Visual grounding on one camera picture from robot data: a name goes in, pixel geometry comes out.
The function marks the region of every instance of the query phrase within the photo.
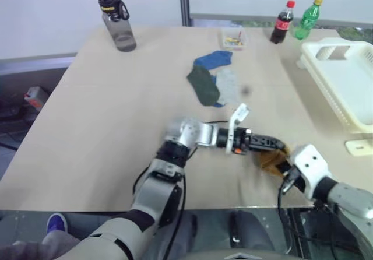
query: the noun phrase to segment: red label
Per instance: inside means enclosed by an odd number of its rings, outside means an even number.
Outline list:
[[[276,21],[276,28],[287,31],[289,29],[290,22],[281,21],[280,19],[277,19]]]

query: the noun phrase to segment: gray pants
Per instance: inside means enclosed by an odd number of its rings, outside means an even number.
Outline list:
[[[52,260],[65,254],[80,240],[63,231],[52,231],[41,243],[15,242],[0,247],[0,259],[6,260]]]

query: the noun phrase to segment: gray water bottle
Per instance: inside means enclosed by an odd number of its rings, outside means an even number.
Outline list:
[[[118,50],[130,52],[136,48],[129,13],[122,0],[98,0],[103,20]]]

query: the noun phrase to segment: dark green sock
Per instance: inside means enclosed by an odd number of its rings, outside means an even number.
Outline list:
[[[193,86],[198,100],[204,106],[213,106],[220,97],[220,92],[212,81],[209,70],[202,66],[194,66],[186,77]]]

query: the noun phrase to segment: coca-cola bottle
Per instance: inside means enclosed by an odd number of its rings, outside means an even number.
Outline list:
[[[280,12],[279,17],[277,17],[276,20],[275,28],[273,29],[272,35],[270,37],[271,42],[277,44],[284,41],[290,23],[294,19],[294,5],[294,1],[287,1],[286,8]]]

